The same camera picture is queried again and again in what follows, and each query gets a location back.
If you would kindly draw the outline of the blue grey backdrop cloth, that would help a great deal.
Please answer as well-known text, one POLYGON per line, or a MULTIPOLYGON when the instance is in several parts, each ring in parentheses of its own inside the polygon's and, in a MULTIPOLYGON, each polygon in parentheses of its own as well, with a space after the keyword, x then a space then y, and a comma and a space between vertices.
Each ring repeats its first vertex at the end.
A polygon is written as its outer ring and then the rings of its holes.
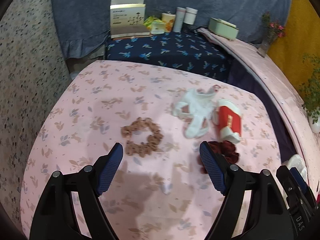
MULTIPOLYGON (((82 58, 104 43, 110 28, 111 0, 51 0, 62 53, 65 59, 82 58)), ((160 16, 178 7, 197 10, 195 25, 206 27, 219 18, 236 25, 238 39, 260 43, 261 16, 269 12, 273 20, 285 24, 292 0, 144 0, 146 16, 160 16)))

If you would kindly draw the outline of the white lined trash bin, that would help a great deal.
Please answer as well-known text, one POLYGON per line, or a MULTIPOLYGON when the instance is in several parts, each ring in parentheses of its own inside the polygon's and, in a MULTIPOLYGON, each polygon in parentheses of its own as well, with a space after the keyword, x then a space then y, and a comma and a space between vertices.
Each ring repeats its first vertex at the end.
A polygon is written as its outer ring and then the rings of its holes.
POLYGON ((295 167, 302 178, 305 180, 306 183, 308 183, 308 171, 306 168, 306 164, 304 159, 298 155, 294 154, 286 163, 285 165, 290 170, 291 168, 295 167))

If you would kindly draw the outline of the mint green tissue box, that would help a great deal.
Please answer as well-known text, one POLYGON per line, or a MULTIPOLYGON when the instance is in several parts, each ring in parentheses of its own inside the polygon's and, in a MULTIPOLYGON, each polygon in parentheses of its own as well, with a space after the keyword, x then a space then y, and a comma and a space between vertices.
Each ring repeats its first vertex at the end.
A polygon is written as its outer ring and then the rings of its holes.
POLYGON ((239 32, 239 29, 236 27, 236 25, 213 17, 209 21, 208 30, 215 35, 227 38, 229 40, 235 40, 239 32))

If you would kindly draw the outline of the green white small packet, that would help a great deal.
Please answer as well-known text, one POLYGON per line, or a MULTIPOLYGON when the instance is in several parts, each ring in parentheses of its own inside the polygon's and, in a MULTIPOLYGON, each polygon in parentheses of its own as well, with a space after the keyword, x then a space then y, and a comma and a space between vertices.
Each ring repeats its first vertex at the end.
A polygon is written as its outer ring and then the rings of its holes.
POLYGON ((165 23, 154 16, 148 17, 143 23, 152 35, 163 34, 165 32, 165 23))

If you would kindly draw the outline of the pink cloth on shelf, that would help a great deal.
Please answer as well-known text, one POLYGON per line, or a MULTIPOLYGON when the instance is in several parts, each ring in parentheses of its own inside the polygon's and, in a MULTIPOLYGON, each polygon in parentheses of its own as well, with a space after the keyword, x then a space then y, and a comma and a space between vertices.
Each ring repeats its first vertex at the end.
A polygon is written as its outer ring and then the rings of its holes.
POLYGON ((313 133, 302 108, 303 100, 283 72, 269 56, 261 57, 257 48, 239 39, 228 40, 200 28, 210 42, 221 46, 262 86, 279 112, 295 146, 304 159, 308 182, 313 193, 319 194, 319 134, 313 133))

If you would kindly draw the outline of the tall white bottle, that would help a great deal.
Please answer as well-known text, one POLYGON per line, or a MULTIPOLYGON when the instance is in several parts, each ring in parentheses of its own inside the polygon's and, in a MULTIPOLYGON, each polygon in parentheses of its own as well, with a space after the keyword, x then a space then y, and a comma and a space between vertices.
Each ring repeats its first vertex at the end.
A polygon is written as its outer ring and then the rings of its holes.
POLYGON ((185 11, 186 11, 185 8, 182 8, 182 7, 176 8, 176 17, 175 17, 175 22, 172 29, 173 32, 175 33, 181 32, 184 17, 185 17, 185 11))

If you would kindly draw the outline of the green plant white pot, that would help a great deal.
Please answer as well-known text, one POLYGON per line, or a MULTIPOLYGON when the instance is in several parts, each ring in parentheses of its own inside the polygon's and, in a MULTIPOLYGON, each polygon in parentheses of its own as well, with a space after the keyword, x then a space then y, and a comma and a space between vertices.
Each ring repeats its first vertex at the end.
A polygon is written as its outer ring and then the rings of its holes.
POLYGON ((308 116, 312 132, 319 134, 319 56, 304 54, 303 63, 310 63, 313 71, 308 80, 300 86, 304 95, 302 107, 308 116))

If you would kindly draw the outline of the dark red scrunchie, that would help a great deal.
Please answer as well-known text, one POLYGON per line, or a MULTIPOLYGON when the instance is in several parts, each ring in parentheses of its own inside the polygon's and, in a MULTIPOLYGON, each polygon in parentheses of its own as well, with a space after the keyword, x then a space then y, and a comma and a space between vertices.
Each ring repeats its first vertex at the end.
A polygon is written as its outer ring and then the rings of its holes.
POLYGON ((238 163, 239 153, 232 142, 224 140, 222 142, 207 141, 206 143, 215 155, 219 155, 219 158, 224 159, 229 165, 238 163))

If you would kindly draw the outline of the white glove red cuff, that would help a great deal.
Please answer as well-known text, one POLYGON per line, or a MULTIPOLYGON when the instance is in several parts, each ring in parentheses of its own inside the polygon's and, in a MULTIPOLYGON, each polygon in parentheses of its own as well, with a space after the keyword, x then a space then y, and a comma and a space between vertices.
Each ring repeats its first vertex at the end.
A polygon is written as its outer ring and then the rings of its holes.
POLYGON ((172 115, 190 120, 184 130, 186 138, 202 137, 209 131, 209 122, 215 108, 213 99, 220 88, 219 85, 213 85, 207 91, 191 88, 174 104, 172 115))

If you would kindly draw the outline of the glass vase pink flowers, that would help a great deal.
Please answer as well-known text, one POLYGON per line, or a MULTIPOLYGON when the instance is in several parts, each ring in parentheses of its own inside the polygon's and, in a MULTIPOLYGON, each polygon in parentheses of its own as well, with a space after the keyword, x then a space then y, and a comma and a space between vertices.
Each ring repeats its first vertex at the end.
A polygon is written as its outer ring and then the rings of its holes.
POLYGON ((271 44, 279 37, 285 36, 285 27, 281 25, 278 21, 271 21, 271 15, 269 12, 265 12, 261 21, 264 27, 263 40, 257 50, 257 53, 261 57, 265 57, 271 44))

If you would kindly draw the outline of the navy leaf print cloth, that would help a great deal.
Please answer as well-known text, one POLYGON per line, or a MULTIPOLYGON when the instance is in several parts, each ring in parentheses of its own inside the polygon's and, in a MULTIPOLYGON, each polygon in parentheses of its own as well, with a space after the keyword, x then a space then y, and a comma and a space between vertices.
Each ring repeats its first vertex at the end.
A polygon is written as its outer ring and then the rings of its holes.
POLYGON ((183 70, 226 82, 233 58, 197 31, 109 40, 107 60, 183 70))

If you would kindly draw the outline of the brown scrunchie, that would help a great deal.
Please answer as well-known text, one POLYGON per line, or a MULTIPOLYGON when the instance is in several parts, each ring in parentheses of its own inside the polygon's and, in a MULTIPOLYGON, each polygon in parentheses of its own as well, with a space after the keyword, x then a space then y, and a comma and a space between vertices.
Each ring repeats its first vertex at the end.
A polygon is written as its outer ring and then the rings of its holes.
POLYGON ((121 136, 126 140, 125 153, 144 158, 156 152, 164 138, 159 124, 151 118, 138 117, 131 124, 121 127, 121 136))

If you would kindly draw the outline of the pink rabbit print tablecloth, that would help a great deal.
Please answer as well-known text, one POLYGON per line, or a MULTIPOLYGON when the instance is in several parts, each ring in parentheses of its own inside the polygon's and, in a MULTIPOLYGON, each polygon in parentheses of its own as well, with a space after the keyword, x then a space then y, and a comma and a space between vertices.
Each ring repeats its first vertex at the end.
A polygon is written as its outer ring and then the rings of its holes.
POLYGON ((280 150, 263 103, 214 79, 165 67, 98 61, 70 84, 46 118, 31 149, 21 193, 23 232, 29 235, 39 197, 54 171, 78 172, 121 143, 124 157, 100 202, 120 239, 204 239, 223 195, 198 163, 202 141, 219 140, 210 120, 200 138, 185 135, 190 122, 172 111, 183 96, 209 92, 240 117, 241 141, 229 150, 245 171, 272 173, 280 150))

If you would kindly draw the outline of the short white jar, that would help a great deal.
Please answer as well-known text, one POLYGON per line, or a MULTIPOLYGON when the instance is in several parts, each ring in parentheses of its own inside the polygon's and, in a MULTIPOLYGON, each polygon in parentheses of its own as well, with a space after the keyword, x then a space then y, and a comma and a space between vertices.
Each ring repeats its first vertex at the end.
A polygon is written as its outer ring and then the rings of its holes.
POLYGON ((197 9, 186 7, 183 22, 188 25, 193 25, 196 19, 197 12, 197 9))

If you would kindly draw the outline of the white book box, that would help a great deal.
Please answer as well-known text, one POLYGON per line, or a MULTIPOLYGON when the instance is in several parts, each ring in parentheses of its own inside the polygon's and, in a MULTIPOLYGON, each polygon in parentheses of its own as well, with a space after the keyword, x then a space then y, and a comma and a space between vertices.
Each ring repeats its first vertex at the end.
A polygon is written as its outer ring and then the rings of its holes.
POLYGON ((145 9, 144 0, 111 0, 111 38, 149 36, 150 31, 144 25, 145 9))

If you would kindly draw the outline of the red white paper cup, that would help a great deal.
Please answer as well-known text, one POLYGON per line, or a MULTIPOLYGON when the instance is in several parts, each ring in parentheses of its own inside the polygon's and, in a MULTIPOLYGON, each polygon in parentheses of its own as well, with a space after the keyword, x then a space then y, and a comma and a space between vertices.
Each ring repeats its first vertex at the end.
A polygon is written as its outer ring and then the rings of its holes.
POLYGON ((241 111, 232 101, 219 99, 212 120, 221 141, 227 140, 233 144, 241 141, 241 111))

